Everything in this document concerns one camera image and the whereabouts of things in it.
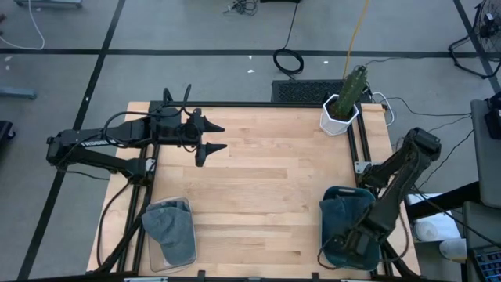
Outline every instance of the floor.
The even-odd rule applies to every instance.
[[[160,99],[163,87],[175,99],[181,99],[191,83],[191,100],[269,101],[272,81],[288,79],[273,65],[271,54],[287,39],[294,4],[261,4],[252,17],[223,15],[230,2],[85,0],[83,9],[34,5],[46,50],[24,52],[5,49],[8,46],[0,43],[0,85],[38,93],[36,100],[0,98],[0,120],[12,121],[17,131],[0,162],[0,221],[4,224],[0,229],[0,280],[18,277],[53,186],[56,172],[45,161],[47,137],[74,125],[102,127],[111,113],[123,110],[129,101]],[[393,56],[423,57],[371,63],[371,89],[402,97],[415,111],[467,113],[470,100],[494,94],[497,78],[482,80],[459,70],[446,51],[450,43],[466,35],[458,4],[472,21],[478,2],[371,2],[353,47],[351,67]],[[342,76],[345,51],[363,4],[363,0],[304,0],[298,6],[288,48],[316,52],[305,56],[305,71],[297,79]],[[0,25],[7,40],[40,45],[27,7],[2,1],[0,13],[8,17]],[[470,57],[461,59],[468,67],[484,71],[495,66],[475,58],[471,43],[458,51]],[[284,65],[294,65],[282,59]],[[389,128],[393,143],[410,128],[430,129],[455,120],[416,116],[395,99],[391,106],[396,115]],[[434,132],[442,140],[442,159],[470,130],[466,119]],[[445,192],[476,178],[473,139],[469,138],[422,190]],[[85,271],[105,188],[103,181],[64,177],[30,278]],[[422,273],[458,280],[454,273],[459,272],[459,265],[441,259],[434,250],[429,245],[417,247]]]

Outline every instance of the yellow cable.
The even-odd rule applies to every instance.
[[[353,47],[353,42],[355,42],[355,37],[359,32],[359,28],[362,25],[363,18],[366,16],[367,8],[369,7],[369,1],[370,0],[366,0],[366,4],[363,6],[362,15],[360,15],[357,26],[355,27],[355,31],[353,32],[353,35],[351,37],[350,47],[348,48],[348,54],[346,55],[346,63],[344,63],[343,79],[346,78],[346,71],[348,70],[348,65],[350,64],[351,48]]]

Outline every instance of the plant pot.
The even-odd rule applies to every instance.
[[[348,126],[357,118],[359,115],[359,109],[357,106],[353,105],[353,115],[348,121],[338,121],[330,117],[327,111],[327,106],[335,101],[339,97],[338,94],[332,95],[322,106],[322,116],[320,117],[320,128],[328,136],[336,136],[346,132]]]

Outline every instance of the white object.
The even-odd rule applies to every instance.
[[[390,126],[390,125],[392,125],[392,124],[393,124],[393,121],[395,121],[395,115],[393,114],[393,110],[391,109],[391,106],[390,106],[390,103],[388,102],[388,99],[386,99],[386,96],[385,96],[383,93],[381,93],[381,92],[374,92],[374,93],[373,93],[373,95],[379,95],[379,96],[383,97],[384,102],[385,102],[385,103],[386,103],[386,105],[388,106],[388,110],[390,111],[390,114],[391,114],[391,121],[390,121],[390,122],[388,122],[388,123],[386,124],[386,126]]]
[[[414,224],[414,235],[421,242],[432,242],[437,240],[438,230],[433,223],[426,221]]]
[[[332,95],[322,106],[322,116],[320,117],[320,128],[328,135],[328,136],[336,136],[346,132],[348,126],[356,119],[359,115],[359,109],[357,106],[353,106],[353,116],[349,121],[338,121],[330,117],[329,112],[327,111],[327,105],[332,99],[337,99],[339,97],[338,94]]]
[[[40,38],[41,38],[41,46],[40,47],[23,47],[23,46],[19,46],[19,45],[15,45],[13,43],[10,43],[8,41],[6,41],[2,36],[0,36],[0,40],[2,40],[4,43],[6,43],[7,45],[11,45],[12,47],[14,48],[18,48],[18,49],[26,49],[26,50],[42,50],[44,47],[45,47],[45,38],[44,36],[41,34],[40,32],[40,29],[38,29],[38,25],[37,25],[37,22],[34,21],[34,17],[33,17],[33,12],[31,11],[31,0],[28,0],[28,10],[30,11],[30,17],[31,17],[31,21],[33,22],[33,25],[34,25],[34,29],[37,30],[38,32],[38,35],[40,35]]]
[[[438,249],[446,259],[453,261],[463,261],[467,259],[466,239],[445,240],[440,243]]]
[[[440,195],[439,193],[426,193],[424,194],[425,197],[436,197]],[[420,195],[417,194],[410,194],[407,196],[409,199],[409,204],[415,204],[421,202],[423,199],[420,198]],[[451,239],[460,239],[460,232],[457,229],[457,225],[452,220],[449,218],[447,215],[444,215],[443,213],[438,213],[436,215],[428,216],[422,219],[416,219],[414,224],[419,224],[420,222],[428,222],[431,225],[434,226],[434,228],[437,230],[437,235],[433,240],[430,241],[441,241],[441,240],[451,240]]]

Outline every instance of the gray cloth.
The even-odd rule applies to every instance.
[[[195,259],[195,235],[191,211],[184,201],[151,204],[142,215],[145,231],[160,244],[165,260],[173,266]]]

